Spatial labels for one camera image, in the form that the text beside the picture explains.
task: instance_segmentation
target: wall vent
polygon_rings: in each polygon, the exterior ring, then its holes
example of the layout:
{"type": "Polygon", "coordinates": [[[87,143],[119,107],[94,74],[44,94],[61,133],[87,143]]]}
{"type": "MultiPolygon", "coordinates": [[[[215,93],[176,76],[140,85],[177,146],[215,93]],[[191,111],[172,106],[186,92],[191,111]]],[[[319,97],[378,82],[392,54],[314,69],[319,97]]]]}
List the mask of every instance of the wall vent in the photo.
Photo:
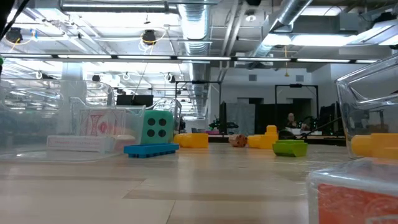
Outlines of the wall vent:
{"type": "Polygon", "coordinates": [[[304,75],[296,75],[296,82],[304,82],[304,75]]]}
{"type": "Polygon", "coordinates": [[[249,81],[252,81],[252,82],[257,81],[257,75],[249,75],[249,81]]]}

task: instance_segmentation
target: yellow toy block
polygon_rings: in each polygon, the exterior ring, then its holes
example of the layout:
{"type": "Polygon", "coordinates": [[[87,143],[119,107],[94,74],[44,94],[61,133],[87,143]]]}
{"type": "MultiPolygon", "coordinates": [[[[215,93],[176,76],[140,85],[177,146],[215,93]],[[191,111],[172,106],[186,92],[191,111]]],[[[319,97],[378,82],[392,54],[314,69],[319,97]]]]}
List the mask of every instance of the yellow toy block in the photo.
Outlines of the yellow toy block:
{"type": "Polygon", "coordinates": [[[278,132],[275,125],[268,125],[267,132],[261,136],[259,142],[260,149],[272,149],[272,145],[278,141],[278,132]]]}
{"type": "Polygon", "coordinates": [[[209,135],[202,133],[178,134],[174,137],[174,143],[180,144],[181,147],[208,148],[209,135]]]}
{"type": "Polygon", "coordinates": [[[258,148],[260,146],[260,138],[263,134],[255,134],[253,136],[248,136],[248,146],[253,148],[258,148]]]}
{"type": "Polygon", "coordinates": [[[359,156],[398,159],[398,134],[356,135],[351,140],[351,147],[359,156]]]}

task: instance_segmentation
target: blue plastic base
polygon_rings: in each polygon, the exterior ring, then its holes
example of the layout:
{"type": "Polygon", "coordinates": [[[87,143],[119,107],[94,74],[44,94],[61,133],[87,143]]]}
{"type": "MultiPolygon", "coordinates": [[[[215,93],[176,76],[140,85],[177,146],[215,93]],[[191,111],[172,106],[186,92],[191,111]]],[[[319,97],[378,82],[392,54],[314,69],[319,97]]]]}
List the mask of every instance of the blue plastic base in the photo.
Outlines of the blue plastic base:
{"type": "Polygon", "coordinates": [[[149,158],[173,154],[180,149],[178,144],[147,144],[138,146],[125,146],[124,153],[129,154],[130,158],[149,158]]]}

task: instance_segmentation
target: clear plastic bin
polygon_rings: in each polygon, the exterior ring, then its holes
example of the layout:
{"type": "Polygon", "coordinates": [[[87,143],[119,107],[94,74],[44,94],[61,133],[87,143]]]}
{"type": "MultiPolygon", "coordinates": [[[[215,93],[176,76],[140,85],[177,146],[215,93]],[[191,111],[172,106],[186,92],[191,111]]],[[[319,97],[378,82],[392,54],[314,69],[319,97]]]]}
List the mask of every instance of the clear plastic bin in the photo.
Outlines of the clear plastic bin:
{"type": "Polygon", "coordinates": [[[0,79],[0,160],[92,161],[120,154],[122,144],[139,144],[144,110],[117,109],[104,83],[0,79]]]}
{"type": "Polygon", "coordinates": [[[147,110],[171,112],[174,119],[174,135],[176,135],[180,131],[181,108],[182,105],[178,100],[173,98],[161,98],[160,100],[157,100],[151,107],[147,108],[147,110]]]}
{"type": "Polygon", "coordinates": [[[310,224],[398,223],[398,161],[364,158],[310,173],[310,224]]]}
{"type": "Polygon", "coordinates": [[[398,159],[398,54],[336,81],[351,158],[398,159]]]}

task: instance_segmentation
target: brown toy figure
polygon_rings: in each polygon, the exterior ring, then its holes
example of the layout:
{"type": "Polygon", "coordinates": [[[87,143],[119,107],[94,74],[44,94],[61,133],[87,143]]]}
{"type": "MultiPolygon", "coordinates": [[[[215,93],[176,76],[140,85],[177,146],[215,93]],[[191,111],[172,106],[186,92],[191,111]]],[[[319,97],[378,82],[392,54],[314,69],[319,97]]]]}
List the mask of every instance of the brown toy figure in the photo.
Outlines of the brown toy figure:
{"type": "Polygon", "coordinates": [[[244,147],[248,143],[248,139],[243,134],[231,135],[228,139],[233,147],[244,147]]]}

